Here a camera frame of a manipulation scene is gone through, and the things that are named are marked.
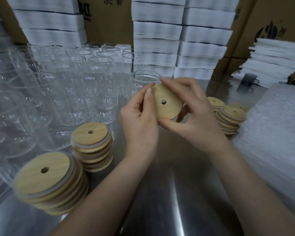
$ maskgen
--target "metal table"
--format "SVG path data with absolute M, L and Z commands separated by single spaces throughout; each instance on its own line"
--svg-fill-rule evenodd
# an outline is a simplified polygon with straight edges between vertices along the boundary
M 199 80 L 208 96 L 226 104 L 253 107 L 267 89 Z M 126 141 L 118 118 L 108 124 L 113 133 L 114 161 L 105 170 L 88 175 L 93 190 L 124 158 Z M 0 236 L 46 235 L 65 216 L 49 216 L 18 201 L 6 185 L 0 186 Z M 207 157 L 176 134 L 160 128 L 157 156 L 143 177 L 118 235 L 243 235 L 237 216 Z

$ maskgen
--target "person's right hand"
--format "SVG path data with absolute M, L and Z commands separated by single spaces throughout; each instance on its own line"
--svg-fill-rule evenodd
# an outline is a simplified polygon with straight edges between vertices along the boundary
M 185 104 L 177 117 L 177 122 L 160 118 L 158 124 L 168 131 L 175 132 L 207 153 L 221 151 L 228 145 L 228 139 L 221 131 L 212 106 L 200 84 L 195 79 L 180 77 L 161 78 L 161 82 L 173 91 Z M 179 123 L 185 115 L 192 115 L 186 123 Z

